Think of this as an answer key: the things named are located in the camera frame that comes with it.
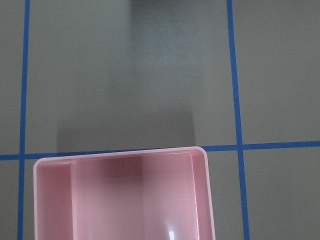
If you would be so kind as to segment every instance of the gray floor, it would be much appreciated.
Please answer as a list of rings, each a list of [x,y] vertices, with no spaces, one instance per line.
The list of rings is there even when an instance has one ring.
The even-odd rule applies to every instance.
[[[316,0],[234,1],[244,144],[320,140],[319,13]],[[1,1],[0,18],[0,155],[11,155],[24,2]],[[226,1],[31,0],[28,50],[27,154],[237,142]],[[237,152],[208,158],[217,240],[244,239]],[[251,239],[317,239],[320,148],[246,150],[244,162]],[[17,238],[18,179],[19,161],[1,160],[1,239]]]

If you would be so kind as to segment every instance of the blue tape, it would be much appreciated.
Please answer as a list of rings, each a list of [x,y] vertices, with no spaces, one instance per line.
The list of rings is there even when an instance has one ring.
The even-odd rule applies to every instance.
[[[253,143],[253,144],[243,144],[242,147],[240,148],[237,145],[211,145],[211,146],[201,146],[201,147],[206,152],[237,151],[238,149],[261,150],[261,149],[312,148],[312,147],[320,147],[320,141]],[[151,150],[151,149],[155,149],[155,148],[30,153],[30,154],[25,154],[24,159],[30,160],[30,159],[41,159],[41,158],[51,158],[51,157],[64,157],[64,156],[86,155],[86,154],[106,154],[106,153],[116,153],[116,152]],[[19,160],[19,159],[20,159],[19,154],[0,155],[0,161]]]
[[[18,186],[18,222],[17,239],[23,239],[24,231],[24,194],[25,194],[25,159],[19,160],[19,186]]]
[[[311,148],[311,147],[320,147],[320,141],[256,143],[256,144],[244,144],[242,146],[243,150]]]
[[[215,146],[201,146],[206,152],[222,152],[222,151],[236,151],[237,145],[215,145]]]
[[[25,150],[26,150],[26,109],[27,109],[27,75],[29,46],[30,0],[24,2],[24,29],[22,54],[20,141],[19,141],[19,183],[18,183],[18,222],[17,240],[23,240],[24,230],[24,190],[25,190]]]
[[[240,98],[239,98],[239,85],[238,85],[238,74],[237,74],[237,58],[236,58],[232,0],[227,0],[227,19],[228,19],[228,35],[229,35],[232,89],[233,89],[236,144],[238,148],[237,153],[238,153],[238,170],[239,170],[241,209],[242,209],[243,238],[244,240],[250,240],[247,190],[246,190],[246,172],[245,172],[243,140],[242,140],[241,112],[240,112]]]
[[[18,160],[20,155],[12,154],[12,155],[0,155],[0,161],[7,161],[7,160]]]

